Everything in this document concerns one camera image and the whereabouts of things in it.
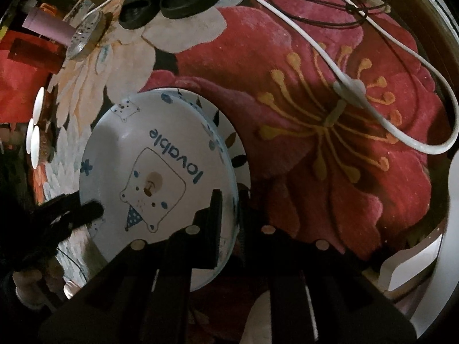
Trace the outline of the person's left hand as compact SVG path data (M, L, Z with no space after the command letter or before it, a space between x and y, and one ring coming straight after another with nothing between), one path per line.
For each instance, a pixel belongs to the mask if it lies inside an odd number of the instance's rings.
M18 299L35 310L43 306L55 309L81 289L74 281L64 278L64 270L56 258L50 259L42 269L15 271L12 278Z

